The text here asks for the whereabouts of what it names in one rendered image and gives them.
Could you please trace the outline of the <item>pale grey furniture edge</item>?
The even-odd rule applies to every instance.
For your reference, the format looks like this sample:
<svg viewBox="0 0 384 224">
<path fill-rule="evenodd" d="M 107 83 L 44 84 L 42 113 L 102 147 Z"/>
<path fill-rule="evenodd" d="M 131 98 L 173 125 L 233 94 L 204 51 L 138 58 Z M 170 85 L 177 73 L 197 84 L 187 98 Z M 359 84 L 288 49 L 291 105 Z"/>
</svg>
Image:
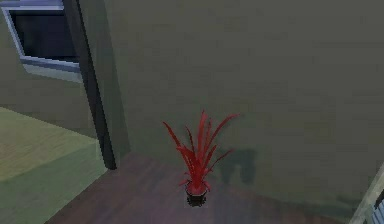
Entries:
<svg viewBox="0 0 384 224">
<path fill-rule="evenodd" d="M 376 173 L 368 190 L 364 194 L 358 208 L 348 224 L 375 224 L 373 220 L 374 205 L 380 194 L 384 191 L 384 163 Z"/>
</svg>

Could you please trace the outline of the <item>red potted house plant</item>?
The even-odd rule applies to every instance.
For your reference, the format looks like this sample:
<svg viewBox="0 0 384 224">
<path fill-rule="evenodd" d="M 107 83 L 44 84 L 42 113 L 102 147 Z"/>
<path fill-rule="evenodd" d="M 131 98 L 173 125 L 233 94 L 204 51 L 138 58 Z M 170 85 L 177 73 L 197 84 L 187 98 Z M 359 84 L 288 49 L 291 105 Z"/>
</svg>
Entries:
<svg viewBox="0 0 384 224">
<path fill-rule="evenodd" d="M 206 180 L 207 175 L 213 171 L 213 168 L 221 159 L 232 152 L 232 150 L 228 150 L 214 162 L 211 161 L 217 149 L 217 145 L 213 144 L 216 136 L 230 120 L 236 117 L 238 117 L 238 114 L 228 115 L 212 131 L 211 118 L 205 111 L 202 111 L 196 139 L 193 139 L 191 130 L 186 128 L 190 142 L 189 147 L 182 143 L 171 126 L 164 122 L 164 126 L 175 143 L 176 150 L 181 154 L 187 167 L 185 172 L 187 178 L 180 182 L 180 186 L 184 187 L 187 203 L 191 207 L 202 207 L 205 204 L 206 194 L 211 191 L 211 186 Z"/>
</svg>

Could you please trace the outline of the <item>grey framed window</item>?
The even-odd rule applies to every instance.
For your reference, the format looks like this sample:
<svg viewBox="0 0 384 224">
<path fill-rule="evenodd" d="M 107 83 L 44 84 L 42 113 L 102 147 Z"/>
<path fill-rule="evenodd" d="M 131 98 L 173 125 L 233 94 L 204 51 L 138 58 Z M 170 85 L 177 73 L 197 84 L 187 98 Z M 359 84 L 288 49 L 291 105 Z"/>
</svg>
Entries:
<svg viewBox="0 0 384 224">
<path fill-rule="evenodd" d="M 82 82 L 62 0 L 0 0 L 0 10 L 28 73 Z"/>
</svg>

